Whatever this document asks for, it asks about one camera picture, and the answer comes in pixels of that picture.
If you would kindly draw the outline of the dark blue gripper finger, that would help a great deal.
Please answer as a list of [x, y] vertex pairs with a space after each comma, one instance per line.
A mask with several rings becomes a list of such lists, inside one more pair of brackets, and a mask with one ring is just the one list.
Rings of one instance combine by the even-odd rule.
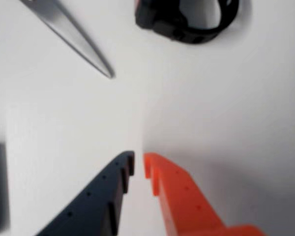
[[38, 235], [116, 236], [135, 153], [116, 156]]

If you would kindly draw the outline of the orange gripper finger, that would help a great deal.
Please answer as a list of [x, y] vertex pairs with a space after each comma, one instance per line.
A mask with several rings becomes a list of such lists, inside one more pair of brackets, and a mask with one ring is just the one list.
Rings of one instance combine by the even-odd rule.
[[181, 166], [157, 153], [144, 154], [146, 178], [160, 201], [169, 236], [262, 236], [255, 226], [227, 227]]

